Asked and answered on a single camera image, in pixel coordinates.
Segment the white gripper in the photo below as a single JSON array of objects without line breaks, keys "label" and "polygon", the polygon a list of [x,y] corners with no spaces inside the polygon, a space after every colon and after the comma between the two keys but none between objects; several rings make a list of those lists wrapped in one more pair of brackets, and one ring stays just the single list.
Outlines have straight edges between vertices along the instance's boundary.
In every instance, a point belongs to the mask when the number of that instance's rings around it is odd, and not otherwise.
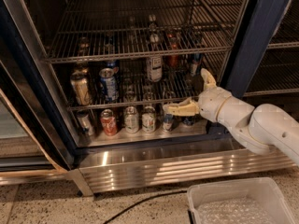
[{"label": "white gripper", "polygon": [[215,87],[216,80],[207,69],[201,69],[201,77],[204,80],[204,91],[199,95],[198,104],[189,97],[178,104],[163,105],[164,112],[181,117],[200,113],[203,118],[216,122],[222,105],[232,94],[221,87]]}]

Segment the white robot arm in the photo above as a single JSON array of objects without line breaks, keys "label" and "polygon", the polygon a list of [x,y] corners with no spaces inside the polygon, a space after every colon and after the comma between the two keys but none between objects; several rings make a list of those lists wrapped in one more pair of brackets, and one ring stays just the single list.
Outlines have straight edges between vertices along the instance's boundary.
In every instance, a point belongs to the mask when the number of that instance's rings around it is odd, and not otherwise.
[{"label": "white robot arm", "polygon": [[194,116],[223,125],[231,136],[249,151],[268,154],[277,147],[299,165],[299,123],[281,108],[263,104],[257,107],[235,98],[219,87],[215,78],[201,69],[204,89],[195,102],[187,98],[181,103],[163,106],[166,114]]}]

